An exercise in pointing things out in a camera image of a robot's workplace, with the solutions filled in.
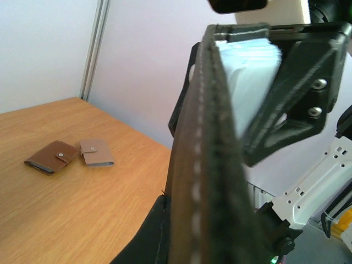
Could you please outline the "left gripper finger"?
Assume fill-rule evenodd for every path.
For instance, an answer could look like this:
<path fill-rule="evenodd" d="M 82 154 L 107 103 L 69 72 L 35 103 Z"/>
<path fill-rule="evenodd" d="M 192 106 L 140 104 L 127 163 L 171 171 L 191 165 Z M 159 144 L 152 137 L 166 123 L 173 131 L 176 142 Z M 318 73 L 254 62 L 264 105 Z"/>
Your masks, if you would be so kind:
<path fill-rule="evenodd" d="M 170 245 L 171 200 L 160 195 L 141 227 L 112 264 L 167 264 Z"/>

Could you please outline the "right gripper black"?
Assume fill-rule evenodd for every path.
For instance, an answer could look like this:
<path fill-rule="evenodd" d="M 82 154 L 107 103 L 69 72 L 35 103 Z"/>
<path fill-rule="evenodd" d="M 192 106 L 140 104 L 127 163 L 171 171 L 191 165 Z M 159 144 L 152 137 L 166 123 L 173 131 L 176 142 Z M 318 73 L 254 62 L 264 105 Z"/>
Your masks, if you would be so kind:
<path fill-rule="evenodd" d="M 349 23 L 237 24 L 225 31 L 227 42 L 267 38 L 283 52 L 269 93 L 243 136 L 247 166 L 323 130 L 338 98 L 350 37 Z"/>

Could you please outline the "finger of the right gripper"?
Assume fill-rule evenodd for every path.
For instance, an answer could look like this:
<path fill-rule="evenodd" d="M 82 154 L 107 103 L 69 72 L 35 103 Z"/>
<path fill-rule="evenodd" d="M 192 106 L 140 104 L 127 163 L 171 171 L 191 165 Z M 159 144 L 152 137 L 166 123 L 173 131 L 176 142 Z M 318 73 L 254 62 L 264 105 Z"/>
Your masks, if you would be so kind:
<path fill-rule="evenodd" d="M 178 97 L 178 100 L 174 106 L 173 112 L 172 112 L 170 119 L 169 119 L 169 122 L 168 122 L 168 129 L 171 133 L 171 136 L 175 135 L 180 111 L 182 109 L 183 102 L 184 102 L 186 93 L 188 91 L 189 85 L 190 85 L 189 76 L 190 76 L 191 68 L 192 68 L 192 66 L 195 65 L 195 62 L 196 62 L 196 56 L 197 56 L 197 50 L 199 48 L 199 44 L 200 43 L 197 42 L 191 48 L 189 61 L 188 61 L 188 65 L 186 68 L 186 74 L 185 74 L 185 78 L 184 78 L 183 87 L 182 87 L 182 90 L 180 92 L 180 95 Z"/>

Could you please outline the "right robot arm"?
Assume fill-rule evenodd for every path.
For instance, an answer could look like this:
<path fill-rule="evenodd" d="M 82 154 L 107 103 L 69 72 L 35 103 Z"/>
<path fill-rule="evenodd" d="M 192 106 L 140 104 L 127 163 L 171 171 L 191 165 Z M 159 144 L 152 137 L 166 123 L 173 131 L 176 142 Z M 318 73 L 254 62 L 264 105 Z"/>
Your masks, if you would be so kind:
<path fill-rule="evenodd" d="M 217 41 L 268 37 L 283 65 L 242 139 Z M 244 167 L 319 134 L 333 109 L 351 37 L 349 23 L 209 25 L 193 50 L 195 71 L 170 120 L 166 193 L 169 263 L 269 263 L 291 252 L 312 214 L 348 180 L 351 149 L 337 137 L 285 194 L 251 207 Z"/>

